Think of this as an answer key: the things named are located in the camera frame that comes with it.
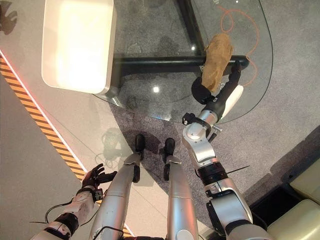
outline black cable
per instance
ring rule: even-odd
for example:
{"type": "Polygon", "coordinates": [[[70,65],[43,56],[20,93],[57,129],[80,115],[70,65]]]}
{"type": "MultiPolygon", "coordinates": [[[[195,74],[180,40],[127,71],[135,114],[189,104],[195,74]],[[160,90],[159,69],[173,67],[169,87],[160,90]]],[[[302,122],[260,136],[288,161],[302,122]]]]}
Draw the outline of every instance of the black cable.
{"type": "Polygon", "coordinates": [[[29,223],[31,223],[31,224],[48,224],[44,221],[29,221],[29,223]]]}
{"type": "Polygon", "coordinates": [[[84,224],[81,224],[80,227],[82,227],[83,225],[86,225],[87,223],[89,223],[89,222],[94,218],[94,216],[97,214],[98,210],[95,211],[95,213],[93,214],[93,216],[92,216],[88,221],[86,221],[84,224]]]}
{"type": "MultiPolygon", "coordinates": [[[[107,191],[108,191],[108,189],[106,189],[106,190],[104,191],[103,197],[106,196],[107,191]]],[[[86,221],[84,224],[81,224],[80,227],[83,226],[83,225],[85,225],[85,224],[87,224],[87,223],[89,223],[89,222],[94,218],[94,216],[97,214],[98,210],[99,210],[99,208],[97,209],[97,211],[95,211],[95,213],[93,214],[93,216],[92,216],[88,221],[86,221]]]]}
{"type": "Polygon", "coordinates": [[[49,221],[48,221],[48,214],[49,214],[53,209],[56,209],[56,208],[58,208],[58,207],[62,207],[62,206],[68,205],[68,204],[72,203],[72,200],[73,200],[73,199],[74,199],[74,198],[72,198],[70,201],[68,201],[68,202],[66,202],[66,203],[62,203],[62,204],[58,204],[58,205],[55,205],[55,206],[50,207],[50,208],[48,209],[48,211],[46,211],[46,213],[45,213],[45,215],[44,215],[44,220],[45,220],[45,222],[46,222],[47,224],[49,223],[49,221]]]}
{"type": "Polygon", "coordinates": [[[200,238],[202,238],[202,240],[205,240],[200,234],[198,234],[200,238]]]}
{"type": "Polygon", "coordinates": [[[99,234],[103,231],[103,229],[112,229],[112,230],[115,230],[115,231],[118,231],[118,232],[121,232],[121,236],[120,238],[122,238],[124,236],[124,231],[122,231],[121,229],[117,229],[117,228],[114,228],[112,226],[104,226],[100,229],[100,231],[98,231],[98,233],[94,236],[94,238],[92,240],[96,240],[97,237],[99,236],[99,234]]]}
{"type": "Polygon", "coordinates": [[[230,173],[233,173],[233,172],[239,171],[239,170],[241,170],[241,169],[246,169],[247,167],[250,167],[250,165],[248,165],[248,166],[244,166],[244,167],[240,167],[240,168],[238,168],[238,169],[236,169],[236,170],[229,171],[229,172],[227,172],[226,174],[230,174],[230,173]]]}

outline silver robot leg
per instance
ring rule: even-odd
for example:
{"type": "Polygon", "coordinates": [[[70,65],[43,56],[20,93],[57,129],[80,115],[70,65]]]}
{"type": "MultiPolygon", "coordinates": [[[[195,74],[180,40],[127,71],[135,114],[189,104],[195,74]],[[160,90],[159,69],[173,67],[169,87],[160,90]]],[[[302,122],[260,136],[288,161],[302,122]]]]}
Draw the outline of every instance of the silver robot leg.
{"type": "Polygon", "coordinates": [[[167,239],[197,240],[199,239],[197,218],[188,180],[181,161],[172,155],[175,148],[174,140],[169,138],[165,144],[167,164],[164,175],[165,179],[169,180],[167,239]]]}
{"type": "MultiPolygon", "coordinates": [[[[92,240],[104,226],[120,230],[123,229],[127,215],[131,183],[139,180],[139,177],[136,181],[134,178],[137,178],[137,175],[140,174],[139,166],[141,157],[142,155],[140,153],[130,155],[114,177],[94,219],[89,237],[90,240],[92,240]]],[[[99,234],[98,239],[118,240],[121,235],[119,231],[104,228],[99,234]]]]}

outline chair cushion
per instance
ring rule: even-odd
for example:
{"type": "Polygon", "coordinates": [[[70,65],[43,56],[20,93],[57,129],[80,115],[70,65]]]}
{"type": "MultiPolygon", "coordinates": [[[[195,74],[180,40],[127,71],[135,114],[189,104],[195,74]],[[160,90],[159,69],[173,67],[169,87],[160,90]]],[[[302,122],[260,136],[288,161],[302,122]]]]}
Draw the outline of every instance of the chair cushion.
{"type": "Polygon", "coordinates": [[[302,196],[320,205],[320,159],[290,183],[302,196]]]}
{"type": "Polygon", "coordinates": [[[275,240],[320,240],[320,205],[305,199],[268,227],[275,240]]]}

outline glass tabletop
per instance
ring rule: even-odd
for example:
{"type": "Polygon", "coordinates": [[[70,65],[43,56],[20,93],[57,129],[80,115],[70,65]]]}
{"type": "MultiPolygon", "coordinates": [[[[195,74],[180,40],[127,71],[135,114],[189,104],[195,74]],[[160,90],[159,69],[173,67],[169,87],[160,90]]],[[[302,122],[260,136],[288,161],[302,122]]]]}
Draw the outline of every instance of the glass tabletop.
{"type": "MultiPolygon", "coordinates": [[[[115,0],[117,12],[111,87],[102,100],[150,117],[181,122],[204,105],[191,86],[201,75],[205,47],[227,33],[232,55],[243,60],[244,91],[220,123],[251,111],[264,96],[273,52],[258,0],[115,0]]],[[[228,70],[217,92],[228,81],[228,70]]]]}

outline yellow striped tape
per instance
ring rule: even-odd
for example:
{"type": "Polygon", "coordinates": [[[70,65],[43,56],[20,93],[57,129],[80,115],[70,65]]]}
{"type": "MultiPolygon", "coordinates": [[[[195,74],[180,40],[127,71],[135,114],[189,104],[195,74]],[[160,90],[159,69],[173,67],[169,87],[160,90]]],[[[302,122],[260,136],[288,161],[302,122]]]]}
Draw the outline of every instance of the yellow striped tape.
{"type": "MultiPolygon", "coordinates": [[[[69,146],[41,111],[33,97],[30,95],[29,91],[26,89],[19,77],[11,68],[1,50],[0,73],[4,77],[5,81],[9,84],[15,95],[18,97],[24,108],[33,118],[35,123],[44,133],[46,138],[50,141],[51,145],[60,154],[65,164],[71,169],[77,179],[82,180],[82,178],[86,174],[86,169],[83,167],[83,165],[79,164],[78,160],[75,158],[75,155],[73,154],[73,152],[71,152],[69,146]]],[[[124,224],[123,233],[124,237],[134,236],[126,224],[124,224]]]]}

